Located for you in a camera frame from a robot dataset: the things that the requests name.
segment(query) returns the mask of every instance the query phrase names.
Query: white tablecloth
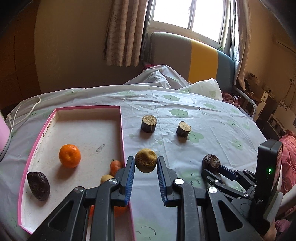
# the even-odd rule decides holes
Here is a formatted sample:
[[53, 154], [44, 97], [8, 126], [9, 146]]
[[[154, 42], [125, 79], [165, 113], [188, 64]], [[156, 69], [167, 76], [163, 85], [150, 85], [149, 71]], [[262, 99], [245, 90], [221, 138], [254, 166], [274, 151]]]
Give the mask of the white tablecloth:
[[[56, 107], [120, 105], [126, 157], [150, 148], [158, 156], [164, 156], [167, 166], [175, 169], [179, 177], [196, 187], [205, 186], [200, 174], [206, 154], [215, 154], [231, 169], [254, 172], [258, 145], [265, 141], [256, 124], [233, 105], [173, 89], [147, 85], [103, 86], [57, 91], [42, 94], [40, 98], [41, 103], [26, 122], [13, 129], [9, 149], [0, 162], [0, 224], [18, 241], [28, 238], [17, 225], [21, 177], [33, 143]], [[17, 120], [30, 111], [33, 102], [22, 105]], [[157, 117], [152, 135], [140, 131], [141, 119], [147, 114]], [[180, 121], [192, 127], [186, 142], [180, 142], [176, 135]], [[241, 188], [234, 182], [228, 184]], [[163, 205], [156, 170], [144, 174], [136, 169], [131, 209], [137, 240], [175, 240], [177, 211]]]

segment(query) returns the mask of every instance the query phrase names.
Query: yellow stripe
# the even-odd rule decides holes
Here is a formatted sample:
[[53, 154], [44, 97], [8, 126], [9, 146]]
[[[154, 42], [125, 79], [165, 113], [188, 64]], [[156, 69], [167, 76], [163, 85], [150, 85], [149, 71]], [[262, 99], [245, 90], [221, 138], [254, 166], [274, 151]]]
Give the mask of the yellow stripe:
[[216, 79], [217, 69], [217, 50], [191, 39], [191, 62], [188, 81], [193, 84], [210, 78]]

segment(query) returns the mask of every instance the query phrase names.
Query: cardboard tray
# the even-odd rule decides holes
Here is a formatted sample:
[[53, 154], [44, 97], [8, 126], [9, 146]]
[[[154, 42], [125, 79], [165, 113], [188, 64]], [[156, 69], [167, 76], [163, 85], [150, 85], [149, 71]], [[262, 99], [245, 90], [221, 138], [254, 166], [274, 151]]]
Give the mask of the cardboard tray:
[[[65, 144], [76, 145], [81, 152], [76, 168], [65, 168], [59, 161], [59, 150]], [[39, 133], [24, 169], [18, 224], [33, 233], [76, 186], [88, 189], [100, 185], [101, 176], [110, 172], [112, 159], [121, 160], [123, 164], [126, 161], [119, 106], [56, 108]], [[38, 201], [33, 196], [27, 181], [28, 172], [46, 175], [51, 189], [46, 201]], [[131, 220], [130, 211], [125, 217], [115, 219], [116, 240], [133, 239]]]

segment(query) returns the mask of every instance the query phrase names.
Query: dried plum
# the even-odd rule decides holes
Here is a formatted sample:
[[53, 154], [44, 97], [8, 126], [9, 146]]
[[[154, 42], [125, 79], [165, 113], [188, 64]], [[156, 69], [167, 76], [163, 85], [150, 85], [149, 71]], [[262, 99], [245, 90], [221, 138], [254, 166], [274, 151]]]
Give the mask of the dried plum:
[[46, 176], [42, 172], [29, 172], [27, 180], [35, 198], [39, 201], [45, 201], [50, 193], [50, 186]]
[[207, 169], [210, 172], [217, 172], [220, 167], [220, 161], [218, 157], [212, 154], [207, 154], [202, 160], [202, 168]]

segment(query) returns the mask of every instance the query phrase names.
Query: orange fruit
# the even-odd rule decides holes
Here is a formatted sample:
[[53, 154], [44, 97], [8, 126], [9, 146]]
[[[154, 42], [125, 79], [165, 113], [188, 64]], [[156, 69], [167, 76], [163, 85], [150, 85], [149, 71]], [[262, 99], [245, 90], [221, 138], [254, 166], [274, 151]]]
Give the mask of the orange fruit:
[[125, 212], [127, 212], [127, 210], [128, 210], [127, 206], [125, 206], [125, 207], [114, 206], [114, 216], [119, 217], [119, 216], [123, 215]]
[[59, 151], [59, 160], [65, 167], [76, 167], [80, 159], [81, 154], [77, 146], [71, 144], [63, 145]]
[[111, 175], [115, 177], [116, 172], [121, 168], [123, 168], [122, 163], [120, 161], [118, 161], [118, 160], [113, 160], [110, 163], [110, 173], [111, 173]]
[[89, 218], [92, 218], [93, 215], [94, 215], [94, 205], [91, 205], [89, 208]]

